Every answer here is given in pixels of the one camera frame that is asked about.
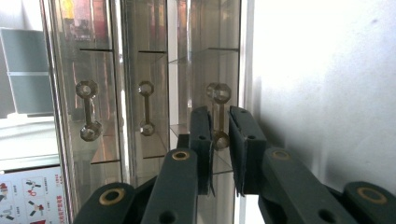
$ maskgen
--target black plastic part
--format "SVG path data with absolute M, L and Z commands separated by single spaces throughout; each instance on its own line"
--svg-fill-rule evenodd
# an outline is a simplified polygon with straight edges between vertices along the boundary
M 112 205 L 100 204 L 99 198 L 108 189 L 124 189 L 124 197 L 118 203 Z M 131 223 L 129 208 L 132 205 L 134 196 L 134 188 L 127 184 L 112 183 L 102 186 L 93 193 L 86 203 L 84 203 L 73 223 Z
M 134 201 L 130 208 L 131 221 L 129 224 L 139 224 L 142 221 L 146 206 L 149 202 L 149 196 L 151 195 L 156 180 L 157 176 L 135 190 Z
M 347 184 L 343 193 L 343 202 L 359 223 L 396 223 L 395 196 L 374 184 L 367 182 Z
M 197 156 L 190 149 L 168 152 L 146 207 L 142 224 L 196 223 Z
M 238 193 L 259 194 L 260 165 L 266 139 L 257 121 L 243 108 L 230 108 L 230 154 Z
M 268 148 L 262 172 L 280 200 L 288 223 L 357 223 L 289 151 Z
M 181 133 L 177 137 L 177 148 L 189 148 L 190 135 Z
M 264 197 L 259 196 L 259 207 L 262 212 L 262 218 L 265 224 L 287 224 L 288 218 L 286 217 L 283 208 L 271 201 L 266 200 Z
M 209 193 L 212 185 L 213 148 L 207 107 L 198 107 L 191 112 L 189 148 L 198 156 L 198 194 Z

